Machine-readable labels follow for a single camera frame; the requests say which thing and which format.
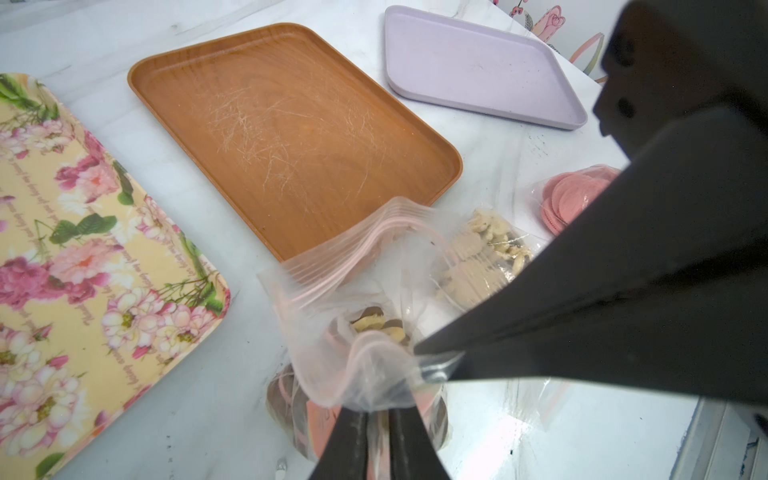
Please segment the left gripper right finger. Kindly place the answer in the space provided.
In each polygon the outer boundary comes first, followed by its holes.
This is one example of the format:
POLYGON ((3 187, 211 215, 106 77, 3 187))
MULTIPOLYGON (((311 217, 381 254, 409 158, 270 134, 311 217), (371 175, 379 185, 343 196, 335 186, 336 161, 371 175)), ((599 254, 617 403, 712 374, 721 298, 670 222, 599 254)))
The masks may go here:
POLYGON ((449 480, 416 407, 391 409, 389 417, 390 478, 449 480))

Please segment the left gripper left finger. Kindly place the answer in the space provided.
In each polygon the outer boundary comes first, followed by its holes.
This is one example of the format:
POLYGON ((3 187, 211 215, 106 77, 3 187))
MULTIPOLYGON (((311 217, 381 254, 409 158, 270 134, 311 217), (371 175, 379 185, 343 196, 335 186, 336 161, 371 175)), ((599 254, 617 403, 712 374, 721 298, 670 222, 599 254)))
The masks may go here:
POLYGON ((368 471, 369 414, 340 410, 310 480, 365 480, 368 471))

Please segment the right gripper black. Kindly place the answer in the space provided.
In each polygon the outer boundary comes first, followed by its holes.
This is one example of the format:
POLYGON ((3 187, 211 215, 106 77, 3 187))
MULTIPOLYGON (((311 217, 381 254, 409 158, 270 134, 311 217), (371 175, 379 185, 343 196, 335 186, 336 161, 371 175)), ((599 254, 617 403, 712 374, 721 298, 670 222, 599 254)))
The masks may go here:
POLYGON ((628 157, 669 123, 719 104, 767 128, 764 1, 630 1, 602 59, 593 111, 628 157))

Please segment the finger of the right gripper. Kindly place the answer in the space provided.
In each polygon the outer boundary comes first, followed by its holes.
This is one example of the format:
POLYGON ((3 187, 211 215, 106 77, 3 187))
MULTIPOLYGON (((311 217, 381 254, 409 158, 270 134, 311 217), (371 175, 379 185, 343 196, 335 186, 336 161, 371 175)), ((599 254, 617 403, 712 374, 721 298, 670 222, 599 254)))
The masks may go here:
POLYGON ((767 125, 663 128, 508 286, 418 344, 457 380, 556 377, 767 400, 767 125))

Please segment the ziploc bag round cookies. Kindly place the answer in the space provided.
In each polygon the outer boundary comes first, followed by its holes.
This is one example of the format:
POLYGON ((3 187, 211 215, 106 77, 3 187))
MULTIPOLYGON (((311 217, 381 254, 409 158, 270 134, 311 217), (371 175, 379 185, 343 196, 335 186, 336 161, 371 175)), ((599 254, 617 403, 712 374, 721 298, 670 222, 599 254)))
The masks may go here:
POLYGON ((268 409, 306 458, 320 458, 346 407, 416 406, 433 445, 445 444, 454 358, 413 349, 458 314, 439 277, 459 262, 462 230, 458 214, 398 197, 260 274, 289 355, 268 409))

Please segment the ziploc bag pink cookies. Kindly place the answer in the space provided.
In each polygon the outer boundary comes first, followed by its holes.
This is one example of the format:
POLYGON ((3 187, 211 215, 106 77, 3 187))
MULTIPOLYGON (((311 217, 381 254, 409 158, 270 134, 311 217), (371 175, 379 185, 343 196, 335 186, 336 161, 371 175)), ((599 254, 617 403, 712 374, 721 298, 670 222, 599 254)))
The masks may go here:
POLYGON ((620 175, 608 165, 563 172, 536 184, 531 191, 533 211, 553 235, 559 235, 620 175))

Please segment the ziploc bag beige cookies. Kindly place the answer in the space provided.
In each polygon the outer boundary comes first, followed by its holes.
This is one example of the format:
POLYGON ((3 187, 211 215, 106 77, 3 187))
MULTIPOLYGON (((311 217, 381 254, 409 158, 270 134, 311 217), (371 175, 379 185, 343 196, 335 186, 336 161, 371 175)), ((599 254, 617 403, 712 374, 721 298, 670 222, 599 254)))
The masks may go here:
POLYGON ((437 297, 462 311, 509 285, 543 248, 538 237, 490 209, 474 210, 451 246, 458 264, 437 277, 437 297))

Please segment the lilac plastic tray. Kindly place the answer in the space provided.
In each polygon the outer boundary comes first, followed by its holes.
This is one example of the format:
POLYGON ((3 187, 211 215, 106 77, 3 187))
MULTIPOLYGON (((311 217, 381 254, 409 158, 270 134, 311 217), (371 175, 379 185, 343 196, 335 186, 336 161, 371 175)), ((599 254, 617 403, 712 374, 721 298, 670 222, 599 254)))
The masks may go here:
POLYGON ((385 76, 407 99, 576 130, 588 114, 554 52, 538 40, 393 5, 385 76))

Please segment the floral yellow tray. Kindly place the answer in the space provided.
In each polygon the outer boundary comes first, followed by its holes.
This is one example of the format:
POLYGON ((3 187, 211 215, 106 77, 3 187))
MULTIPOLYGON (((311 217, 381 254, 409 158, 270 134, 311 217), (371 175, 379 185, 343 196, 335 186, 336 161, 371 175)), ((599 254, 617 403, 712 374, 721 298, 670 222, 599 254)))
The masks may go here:
POLYGON ((230 302, 218 270, 53 93, 3 74, 2 477, 52 477, 230 302))

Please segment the brown wooden tray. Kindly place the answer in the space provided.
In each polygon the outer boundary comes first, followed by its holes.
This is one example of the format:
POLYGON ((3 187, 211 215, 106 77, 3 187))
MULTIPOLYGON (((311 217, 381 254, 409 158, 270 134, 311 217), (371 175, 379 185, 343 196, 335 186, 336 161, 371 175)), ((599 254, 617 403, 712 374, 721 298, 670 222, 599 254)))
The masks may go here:
POLYGON ((454 146, 302 25, 158 54, 128 82, 280 261, 392 198, 430 205, 463 171, 454 146))

